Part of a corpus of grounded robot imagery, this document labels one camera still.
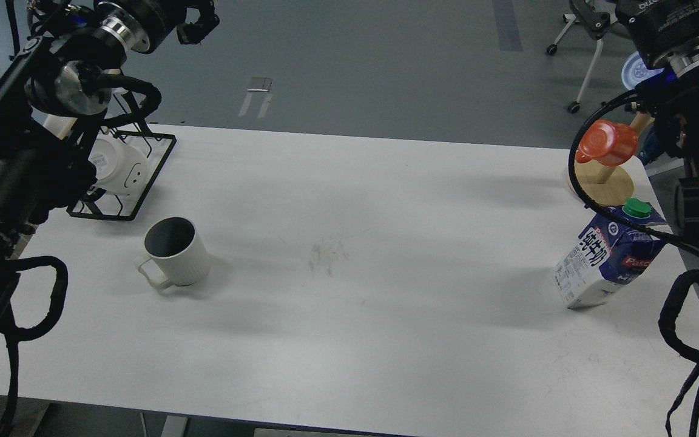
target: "chair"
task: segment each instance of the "chair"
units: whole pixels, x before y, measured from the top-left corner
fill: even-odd
[[[606,35],[609,27],[613,23],[616,23],[616,16],[613,14],[616,5],[608,2],[596,2],[594,0],[569,0],[569,5],[573,13],[563,14],[562,19],[566,22],[566,25],[555,38],[555,42],[546,48],[546,54],[554,56],[555,53],[557,53],[558,42],[568,33],[574,23],[577,22],[582,25],[587,34],[596,42],[595,53],[593,54],[590,67],[587,69],[584,80],[582,81],[579,95],[576,96],[576,100],[569,103],[568,107],[566,107],[569,113],[577,113],[582,107],[582,97],[584,96],[587,86],[590,85],[593,69],[597,64],[597,60],[600,58],[600,53],[603,52],[603,37]]]

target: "mug handle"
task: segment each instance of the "mug handle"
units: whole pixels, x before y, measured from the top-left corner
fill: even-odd
[[[147,282],[150,283],[150,287],[152,288],[166,288],[169,287],[170,285],[173,285],[171,280],[169,280],[168,277],[166,277],[165,274],[161,273],[160,276],[156,277],[155,280],[153,280],[150,276],[148,276],[147,272],[144,271],[144,268],[142,266],[146,265],[147,261],[151,261],[152,257],[147,254],[142,254],[136,257],[136,259],[133,261],[137,265],[137,271],[142,274],[142,276],[146,277]]]

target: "black strap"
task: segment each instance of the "black strap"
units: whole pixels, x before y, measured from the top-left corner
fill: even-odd
[[[10,57],[12,61],[18,52],[20,52],[20,35],[18,34],[18,23],[15,17],[15,0],[5,0],[5,6],[7,8],[7,19],[10,25],[10,33],[12,34],[12,52],[13,55]]]
[[[56,270],[56,280],[53,283],[53,291],[50,293],[50,306],[47,314],[41,322],[34,327],[17,327],[13,321],[12,325],[3,326],[0,329],[4,335],[12,336],[16,341],[31,341],[42,337],[58,323],[61,313],[64,311],[64,301],[66,301],[66,290],[69,285],[69,271],[66,264],[56,257],[33,257],[22,260],[6,261],[9,268],[14,271],[25,271],[39,266],[52,266]]]
[[[690,376],[687,377],[687,380],[684,382],[684,385],[682,385],[679,395],[676,396],[674,404],[672,404],[670,410],[668,410],[668,417],[665,420],[665,430],[668,431],[668,437],[672,437],[670,431],[670,416],[672,416],[674,411],[681,405],[681,402],[684,400],[684,396],[692,388],[692,385],[694,385],[695,380],[697,380],[697,376],[699,376],[699,364],[694,366],[693,370],[690,373]]]
[[[697,392],[694,395],[694,404],[692,405],[692,418],[690,420],[690,437],[697,436],[697,423],[699,422],[699,384]]]
[[[7,308],[0,323],[9,328],[15,327],[12,307]],[[10,382],[7,389],[7,404],[0,418],[0,437],[8,437],[12,431],[12,419],[15,418],[15,411],[18,406],[18,341],[11,334],[5,334],[5,341],[7,342],[7,356],[10,365]]]
[[[677,277],[668,297],[665,299],[657,325],[660,327],[660,334],[663,335],[663,339],[665,343],[668,343],[668,346],[671,346],[685,359],[699,364],[699,351],[685,345],[676,335],[676,319],[679,313],[681,313],[681,308],[685,299],[687,299],[690,288],[695,284],[699,285],[699,270],[690,270]]]
[[[86,85],[88,86],[88,90],[120,87],[126,91],[144,95],[144,100],[142,100],[138,109],[135,110],[131,108],[131,113],[105,119],[102,125],[106,127],[120,127],[136,121],[142,121],[144,117],[155,112],[158,106],[161,105],[161,92],[158,91],[158,88],[152,83],[144,82],[144,80],[139,80],[138,78],[124,75],[102,74],[93,80],[89,80]]]

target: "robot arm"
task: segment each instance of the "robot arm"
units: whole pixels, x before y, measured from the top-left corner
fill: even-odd
[[[680,235],[640,230],[699,256],[699,0],[614,0],[613,3],[616,3],[616,17],[629,30],[646,66],[665,70],[638,84],[635,90],[605,103],[577,134],[572,155],[586,128],[597,118],[625,103],[639,103],[643,111],[655,117],[655,130],[666,150],[683,157],[687,171],[687,177],[677,186],[675,199]],[[667,129],[674,120],[683,127],[680,143]],[[569,164],[571,182],[578,184],[572,167]],[[588,207],[606,214],[583,191],[579,196]],[[676,318],[695,284],[699,285],[699,271],[689,271],[676,280],[663,305],[658,326],[668,345],[699,366],[699,351],[682,343],[676,335]]]
[[[152,53],[175,29],[182,44],[197,44],[220,21],[211,0],[95,0],[93,9],[32,0],[30,8],[43,18],[39,31],[32,28],[0,78],[0,327],[11,319],[22,268],[8,258],[21,234],[94,184],[88,156],[100,127],[139,121],[161,101],[152,84],[105,71],[119,69],[131,50]],[[199,9],[197,22],[185,23],[189,8]],[[145,99],[133,115],[105,119],[118,87]],[[61,140],[34,121],[32,108],[77,121]]]

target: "orange cup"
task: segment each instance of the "orange cup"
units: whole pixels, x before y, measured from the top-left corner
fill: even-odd
[[[577,163],[596,160],[607,167],[626,163],[638,150],[638,134],[626,124],[598,120],[590,126],[579,142]]]

